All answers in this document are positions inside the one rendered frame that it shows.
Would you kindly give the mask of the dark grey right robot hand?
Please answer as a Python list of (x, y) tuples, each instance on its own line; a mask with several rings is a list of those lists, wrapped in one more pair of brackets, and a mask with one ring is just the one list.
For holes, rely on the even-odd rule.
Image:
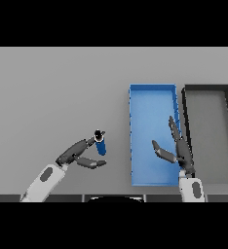
[(180, 135), (173, 117), (169, 117), (169, 127), (171, 129), (172, 139), (175, 143), (176, 154), (163, 149), (155, 140), (152, 141), (154, 152), (160, 159), (171, 163), (177, 162), (185, 171), (186, 175), (194, 177), (196, 170), (194, 168), (194, 161), (190, 147), (187, 141)]

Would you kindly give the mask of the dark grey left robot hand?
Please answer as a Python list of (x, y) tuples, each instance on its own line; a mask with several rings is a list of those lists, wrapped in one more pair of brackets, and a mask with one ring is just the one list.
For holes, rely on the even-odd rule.
[(90, 139), (80, 140), (63, 152), (56, 159), (56, 163), (59, 166), (63, 166), (64, 164), (70, 164), (76, 161), (78, 165), (90, 169), (95, 169), (99, 166), (106, 165), (105, 160), (91, 160), (87, 158), (81, 158), (81, 155), (93, 145), (95, 145), (95, 136)]

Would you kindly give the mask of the blue pipe with dark end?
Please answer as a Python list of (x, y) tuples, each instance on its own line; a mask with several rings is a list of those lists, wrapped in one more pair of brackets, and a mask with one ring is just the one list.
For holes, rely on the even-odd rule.
[(98, 153), (101, 156), (104, 156), (106, 154), (106, 148), (105, 148), (104, 136), (100, 130), (95, 131), (95, 145)]

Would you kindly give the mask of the dark grey rectangular bin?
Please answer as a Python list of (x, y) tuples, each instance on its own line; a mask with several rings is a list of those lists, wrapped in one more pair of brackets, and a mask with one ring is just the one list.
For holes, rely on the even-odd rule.
[(196, 176), (228, 184), (228, 85), (185, 85), (181, 93)]

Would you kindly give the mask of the blue rectangular bin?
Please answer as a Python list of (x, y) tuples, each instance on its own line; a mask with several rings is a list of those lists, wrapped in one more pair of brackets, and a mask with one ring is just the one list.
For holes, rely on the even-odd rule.
[(180, 128), (176, 84), (130, 84), (129, 95), (132, 185), (178, 186), (178, 163), (158, 158), (152, 145), (175, 154), (169, 117)]

